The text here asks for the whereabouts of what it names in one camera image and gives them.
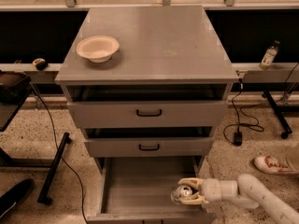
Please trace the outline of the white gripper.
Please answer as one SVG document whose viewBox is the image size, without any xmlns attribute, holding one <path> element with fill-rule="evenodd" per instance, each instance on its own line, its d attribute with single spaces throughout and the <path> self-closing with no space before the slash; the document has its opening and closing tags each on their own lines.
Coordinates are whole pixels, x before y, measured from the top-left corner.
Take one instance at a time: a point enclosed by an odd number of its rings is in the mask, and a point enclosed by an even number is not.
<svg viewBox="0 0 299 224">
<path fill-rule="evenodd" d="M 179 185 L 190 186 L 199 190 L 190 197 L 180 197 L 179 201 L 186 205 L 198 205 L 208 202 L 223 202 L 234 200 L 238 196 L 238 185 L 235 180 L 219 180 L 216 178 L 202 179 L 198 177 L 181 178 Z"/>
</svg>

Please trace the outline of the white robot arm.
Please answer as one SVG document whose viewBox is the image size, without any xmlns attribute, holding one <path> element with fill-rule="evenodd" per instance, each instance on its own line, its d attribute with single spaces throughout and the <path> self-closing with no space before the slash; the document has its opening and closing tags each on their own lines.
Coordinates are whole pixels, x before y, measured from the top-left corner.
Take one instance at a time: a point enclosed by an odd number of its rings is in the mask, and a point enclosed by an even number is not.
<svg viewBox="0 0 299 224">
<path fill-rule="evenodd" d="M 186 205 L 229 202 L 247 209 L 261 206 L 276 224 L 299 224 L 299 213 L 249 174 L 242 174 L 237 180 L 182 178 L 171 193 L 171 200 Z"/>
</svg>

